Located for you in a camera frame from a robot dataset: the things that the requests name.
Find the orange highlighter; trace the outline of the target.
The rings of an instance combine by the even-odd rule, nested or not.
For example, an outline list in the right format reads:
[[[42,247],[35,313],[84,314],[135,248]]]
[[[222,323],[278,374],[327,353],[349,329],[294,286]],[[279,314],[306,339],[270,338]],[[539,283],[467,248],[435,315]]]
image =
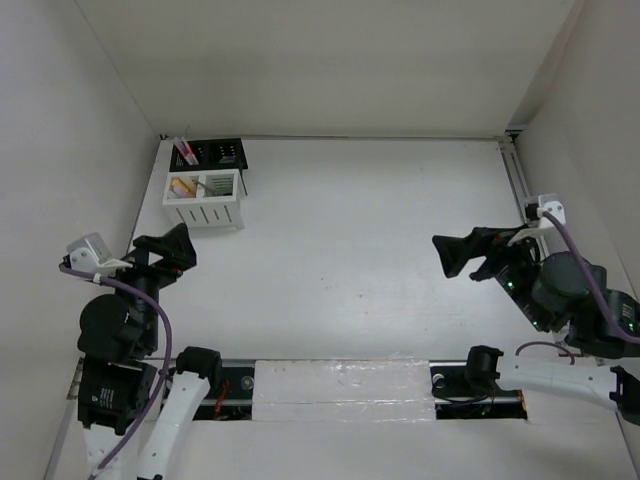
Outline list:
[[[194,193],[196,191],[196,184],[191,180],[190,177],[185,177],[185,178],[174,178],[172,180],[172,184],[174,186],[180,186],[181,188],[183,188],[184,190],[188,190],[192,193]]]

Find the red pen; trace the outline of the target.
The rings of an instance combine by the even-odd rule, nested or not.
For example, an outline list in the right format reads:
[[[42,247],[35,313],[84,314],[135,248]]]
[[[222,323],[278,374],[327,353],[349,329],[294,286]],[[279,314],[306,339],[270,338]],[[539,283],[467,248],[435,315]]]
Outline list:
[[[176,149],[178,150],[178,153],[181,155],[181,157],[184,159],[184,161],[188,165],[198,164],[197,159],[191,155],[191,153],[185,148],[185,145],[181,141],[178,141],[177,143],[175,143],[174,146],[176,147]]]
[[[185,138],[185,137],[182,137],[182,138],[181,138],[181,142],[182,142],[182,144],[183,144],[183,147],[184,147],[184,150],[185,150],[186,156],[187,156],[187,158],[188,158],[188,163],[189,163],[190,165],[198,165],[198,164],[199,164],[199,161],[198,161],[198,159],[197,159],[196,155],[194,154],[194,152],[193,152],[193,150],[192,150],[192,148],[191,148],[191,146],[190,146],[189,142],[186,140],[186,138]]]

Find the black handled scissors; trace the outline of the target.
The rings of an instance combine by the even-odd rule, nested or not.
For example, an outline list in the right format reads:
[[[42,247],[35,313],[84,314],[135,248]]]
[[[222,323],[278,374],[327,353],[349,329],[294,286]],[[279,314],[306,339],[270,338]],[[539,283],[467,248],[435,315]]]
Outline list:
[[[202,182],[196,182],[196,184],[201,187],[209,196],[215,196],[216,192],[211,187]]]

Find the yellow highlighter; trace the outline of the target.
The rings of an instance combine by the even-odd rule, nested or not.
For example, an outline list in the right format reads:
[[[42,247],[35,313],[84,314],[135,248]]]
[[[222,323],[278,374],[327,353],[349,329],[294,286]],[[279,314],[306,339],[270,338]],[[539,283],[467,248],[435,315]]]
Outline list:
[[[171,192],[177,198],[191,198],[192,192],[180,182],[174,182],[170,187]]]

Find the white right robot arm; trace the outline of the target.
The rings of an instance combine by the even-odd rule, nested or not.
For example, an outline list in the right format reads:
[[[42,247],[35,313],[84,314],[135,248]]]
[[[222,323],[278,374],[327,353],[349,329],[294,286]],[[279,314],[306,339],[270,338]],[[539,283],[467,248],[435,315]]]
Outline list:
[[[470,348],[462,381],[473,393],[534,390],[583,400],[639,422],[639,379],[617,361],[639,355],[639,304],[607,286],[607,271],[569,252],[543,256],[533,238],[514,231],[475,227],[465,237],[435,235],[432,243],[446,277],[482,259],[470,274],[495,280],[538,332],[567,332],[564,342],[609,367],[557,365],[508,356],[485,345]]]

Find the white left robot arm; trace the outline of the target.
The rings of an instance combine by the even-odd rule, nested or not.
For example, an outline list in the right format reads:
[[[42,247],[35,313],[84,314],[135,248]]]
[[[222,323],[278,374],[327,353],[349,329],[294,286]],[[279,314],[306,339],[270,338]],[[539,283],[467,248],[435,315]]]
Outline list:
[[[78,420],[92,479],[167,479],[205,397],[223,385],[219,352],[172,353],[161,289],[197,264],[185,224],[140,236],[114,257],[97,233],[67,248],[61,272],[109,288],[83,308]]]

